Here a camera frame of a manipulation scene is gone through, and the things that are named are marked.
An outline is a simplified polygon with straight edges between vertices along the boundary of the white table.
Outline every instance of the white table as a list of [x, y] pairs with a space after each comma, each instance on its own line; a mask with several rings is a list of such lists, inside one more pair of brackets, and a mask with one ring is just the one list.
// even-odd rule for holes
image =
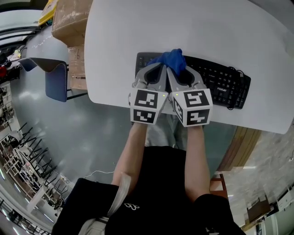
[[[214, 105], [212, 121], [284, 134], [294, 117], [287, 29], [247, 0], [94, 0], [85, 36], [85, 73], [94, 103], [129, 107], [138, 52], [183, 54], [251, 77], [242, 110]], [[163, 113], [173, 113], [167, 104]]]

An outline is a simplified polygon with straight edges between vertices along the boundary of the cardboard box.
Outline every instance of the cardboard box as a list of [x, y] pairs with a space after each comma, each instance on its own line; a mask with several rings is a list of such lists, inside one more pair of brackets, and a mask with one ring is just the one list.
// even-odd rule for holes
[[59, 0], [52, 36], [69, 49], [69, 79], [74, 89], [87, 89], [84, 66], [84, 43], [88, 16], [93, 0]]

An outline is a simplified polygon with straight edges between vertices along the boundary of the gray pants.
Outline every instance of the gray pants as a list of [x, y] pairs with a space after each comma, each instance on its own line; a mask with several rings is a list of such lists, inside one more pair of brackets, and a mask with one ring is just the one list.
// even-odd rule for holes
[[187, 149], [187, 128], [176, 115], [161, 113], [156, 125], [148, 125], [145, 146], [171, 146]]

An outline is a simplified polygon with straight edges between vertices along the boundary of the yellow object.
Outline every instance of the yellow object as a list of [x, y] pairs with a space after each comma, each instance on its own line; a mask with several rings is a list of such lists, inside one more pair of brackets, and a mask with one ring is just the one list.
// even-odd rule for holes
[[57, 2], [58, 0], [48, 0], [48, 3], [41, 14], [39, 26], [53, 18]]

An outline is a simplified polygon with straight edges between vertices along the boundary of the blue chair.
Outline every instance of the blue chair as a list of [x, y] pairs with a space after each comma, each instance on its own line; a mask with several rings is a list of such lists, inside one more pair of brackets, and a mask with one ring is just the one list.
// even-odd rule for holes
[[82, 93], [68, 97], [68, 69], [64, 61], [43, 59], [43, 58], [24, 58], [18, 60], [25, 71], [31, 71], [39, 66], [45, 72], [46, 96], [61, 102], [86, 95]]

